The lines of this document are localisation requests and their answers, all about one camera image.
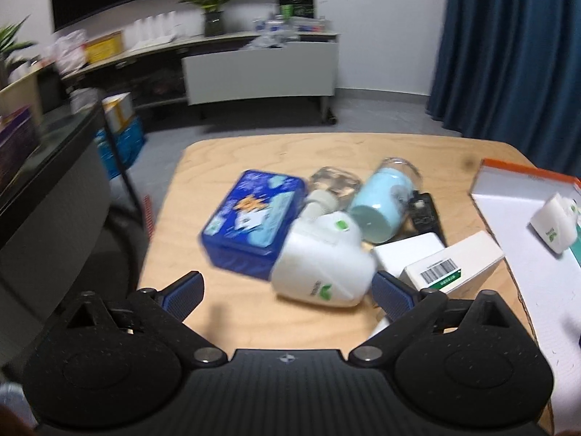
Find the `light blue toothpick jar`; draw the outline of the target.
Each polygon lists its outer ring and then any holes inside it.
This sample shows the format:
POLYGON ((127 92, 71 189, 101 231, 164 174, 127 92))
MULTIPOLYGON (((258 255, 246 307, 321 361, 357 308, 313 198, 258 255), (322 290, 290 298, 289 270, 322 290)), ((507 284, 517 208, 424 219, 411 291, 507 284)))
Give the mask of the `light blue toothpick jar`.
POLYGON ((385 158, 354 196, 348 214, 362 239, 383 244, 394 237, 408 215, 408 203, 422 187, 422 175, 403 158, 385 158))

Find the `clear glass refill bottle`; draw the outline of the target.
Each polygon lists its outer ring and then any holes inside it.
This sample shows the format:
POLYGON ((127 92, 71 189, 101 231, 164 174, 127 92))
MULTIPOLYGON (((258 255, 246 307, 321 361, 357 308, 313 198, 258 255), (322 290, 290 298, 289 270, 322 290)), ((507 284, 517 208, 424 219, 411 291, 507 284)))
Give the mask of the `clear glass refill bottle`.
POLYGON ((361 185, 361 178, 349 171, 333 166, 321 167, 307 180, 308 194, 299 217, 314 221, 344 210, 361 190, 361 185))

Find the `white barcode box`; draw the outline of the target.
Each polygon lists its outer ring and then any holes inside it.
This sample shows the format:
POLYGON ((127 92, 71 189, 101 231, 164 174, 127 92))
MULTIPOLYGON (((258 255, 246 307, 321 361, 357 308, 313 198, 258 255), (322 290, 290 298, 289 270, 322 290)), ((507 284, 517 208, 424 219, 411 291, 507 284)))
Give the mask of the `white barcode box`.
POLYGON ((450 298, 474 298, 503 259, 491 235, 479 231, 406 266, 399 280, 415 290, 431 288, 450 298))

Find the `black remote control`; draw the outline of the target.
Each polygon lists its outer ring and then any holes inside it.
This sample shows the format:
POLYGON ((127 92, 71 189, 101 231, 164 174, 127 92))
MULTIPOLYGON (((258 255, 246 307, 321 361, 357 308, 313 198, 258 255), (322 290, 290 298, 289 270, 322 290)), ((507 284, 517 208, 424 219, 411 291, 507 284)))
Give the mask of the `black remote control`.
POLYGON ((429 193, 415 190, 408 202, 408 212, 417 233, 433 232, 442 244, 447 246, 437 208, 429 193))

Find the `blue metal tin box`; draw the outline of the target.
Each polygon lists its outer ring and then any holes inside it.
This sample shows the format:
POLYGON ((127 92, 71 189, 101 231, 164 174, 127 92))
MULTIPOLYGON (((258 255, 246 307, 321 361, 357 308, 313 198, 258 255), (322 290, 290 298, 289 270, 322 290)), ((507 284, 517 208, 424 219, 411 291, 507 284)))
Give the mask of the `blue metal tin box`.
POLYGON ((213 266, 268 282, 306 193, 300 177, 244 171, 200 233, 213 266))

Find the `orange white tray box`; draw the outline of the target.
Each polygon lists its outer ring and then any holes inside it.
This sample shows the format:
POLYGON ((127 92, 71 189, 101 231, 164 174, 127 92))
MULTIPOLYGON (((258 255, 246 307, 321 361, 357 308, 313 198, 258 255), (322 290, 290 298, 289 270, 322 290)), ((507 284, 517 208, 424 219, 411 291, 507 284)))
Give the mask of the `orange white tray box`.
POLYGON ((580 247, 550 251, 530 225, 554 194, 580 202, 580 180, 486 158, 471 196, 491 230, 554 376, 554 430, 580 429, 580 247))

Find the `blue plastic bag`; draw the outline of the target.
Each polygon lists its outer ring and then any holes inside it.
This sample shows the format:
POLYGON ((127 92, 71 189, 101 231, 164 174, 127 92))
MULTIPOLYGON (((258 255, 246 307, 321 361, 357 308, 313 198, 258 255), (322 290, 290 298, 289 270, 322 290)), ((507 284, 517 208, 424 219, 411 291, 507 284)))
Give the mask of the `blue plastic bag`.
MULTIPOLYGON (((136 116, 124 131, 113 134, 113 137, 121 163, 125 168, 131 167, 146 144, 146 136, 140 117, 136 116)), ((97 132, 94 141, 97 144, 97 151, 101 156, 108 178, 116 178, 120 175, 120 168, 117 166, 103 129, 97 132)))

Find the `white yellow carton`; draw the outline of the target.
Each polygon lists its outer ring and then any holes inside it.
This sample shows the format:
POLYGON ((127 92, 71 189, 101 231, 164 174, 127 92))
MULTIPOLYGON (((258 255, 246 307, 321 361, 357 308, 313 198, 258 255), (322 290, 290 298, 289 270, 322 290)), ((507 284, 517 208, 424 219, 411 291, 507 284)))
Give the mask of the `white yellow carton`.
POLYGON ((130 93, 105 97, 102 106, 109 128, 113 133, 122 132, 133 120, 135 110, 130 93))

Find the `dark blue curtain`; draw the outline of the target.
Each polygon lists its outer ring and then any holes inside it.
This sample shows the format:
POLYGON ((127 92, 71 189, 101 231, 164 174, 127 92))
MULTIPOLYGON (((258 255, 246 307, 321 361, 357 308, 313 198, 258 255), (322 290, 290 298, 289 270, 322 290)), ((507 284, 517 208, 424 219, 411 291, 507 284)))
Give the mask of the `dark blue curtain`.
POLYGON ((427 113, 580 173, 580 0, 447 0, 427 113))

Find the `white tv cabinet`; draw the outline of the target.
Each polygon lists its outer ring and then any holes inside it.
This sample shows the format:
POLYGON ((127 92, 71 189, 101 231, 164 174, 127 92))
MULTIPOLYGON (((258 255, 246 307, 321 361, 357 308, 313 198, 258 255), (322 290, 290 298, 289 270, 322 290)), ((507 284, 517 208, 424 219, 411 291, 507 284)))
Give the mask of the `white tv cabinet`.
POLYGON ((287 43, 250 47, 257 33, 195 36, 126 51, 65 76, 72 89, 130 93, 138 110, 259 98, 307 97, 324 124, 339 62, 337 33, 297 33, 287 43))

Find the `yellow cardboard box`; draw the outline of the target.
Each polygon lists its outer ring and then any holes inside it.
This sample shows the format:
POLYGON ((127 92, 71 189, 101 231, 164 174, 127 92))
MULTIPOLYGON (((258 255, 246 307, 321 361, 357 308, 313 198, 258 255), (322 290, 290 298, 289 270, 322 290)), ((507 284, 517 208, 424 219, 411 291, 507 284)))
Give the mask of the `yellow cardboard box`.
POLYGON ((88 64, 95 64, 108 58, 115 57, 125 50, 123 33, 117 31, 89 40, 85 45, 88 64))

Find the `white red plastic bag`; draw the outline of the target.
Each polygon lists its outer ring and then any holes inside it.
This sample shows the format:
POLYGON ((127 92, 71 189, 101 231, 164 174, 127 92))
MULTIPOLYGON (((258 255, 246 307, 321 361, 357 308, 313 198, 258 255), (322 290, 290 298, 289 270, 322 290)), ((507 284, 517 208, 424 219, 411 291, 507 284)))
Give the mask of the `white red plastic bag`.
POLYGON ((61 75, 76 72, 88 63, 86 54, 87 32, 78 29, 61 36, 48 47, 48 55, 61 75))

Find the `white router with antennas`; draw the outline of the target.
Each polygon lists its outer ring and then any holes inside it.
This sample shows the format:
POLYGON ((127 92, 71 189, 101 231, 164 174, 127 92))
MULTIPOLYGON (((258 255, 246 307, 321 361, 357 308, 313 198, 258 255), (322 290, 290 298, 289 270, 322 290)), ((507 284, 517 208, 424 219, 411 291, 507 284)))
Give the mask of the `white router with antennas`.
POLYGON ((175 11, 135 20, 123 31, 127 51, 172 43, 178 37, 179 24, 175 11))

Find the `clutter on cabinet top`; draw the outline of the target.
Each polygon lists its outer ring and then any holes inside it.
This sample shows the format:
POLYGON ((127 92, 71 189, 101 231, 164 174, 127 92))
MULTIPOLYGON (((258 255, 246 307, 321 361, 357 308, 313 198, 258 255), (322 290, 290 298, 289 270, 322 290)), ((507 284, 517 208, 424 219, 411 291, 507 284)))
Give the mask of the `clutter on cabinet top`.
POLYGON ((255 20, 256 36, 243 50, 283 48, 290 43, 336 43, 337 33, 327 31, 325 19, 309 19, 276 15, 267 20, 255 20))

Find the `left green houseplant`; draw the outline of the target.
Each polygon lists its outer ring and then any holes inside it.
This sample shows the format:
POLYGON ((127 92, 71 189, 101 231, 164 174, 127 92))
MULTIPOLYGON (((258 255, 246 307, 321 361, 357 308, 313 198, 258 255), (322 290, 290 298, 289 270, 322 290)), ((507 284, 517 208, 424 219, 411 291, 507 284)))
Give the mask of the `left green houseplant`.
POLYGON ((17 24, 7 24, 1 26, 1 36, 0 36, 0 53, 1 53, 1 88, 4 89, 9 84, 9 77, 11 73, 23 65, 22 62, 15 62, 11 59, 14 53, 28 49, 32 46, 37 45, 36 41, 30 40, 18 40, 18 34, 21 27, 29 19, 26 17, 22 19, 21 22, 17 24))

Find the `black green product box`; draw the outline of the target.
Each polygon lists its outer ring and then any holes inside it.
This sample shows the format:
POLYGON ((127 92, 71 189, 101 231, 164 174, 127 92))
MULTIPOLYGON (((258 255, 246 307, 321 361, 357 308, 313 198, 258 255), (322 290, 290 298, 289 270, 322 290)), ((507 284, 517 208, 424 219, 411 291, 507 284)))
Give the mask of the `black green product box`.
POLYGON ((316 18, 316 0, 277 0, 279 13, 285 17, 316 18))

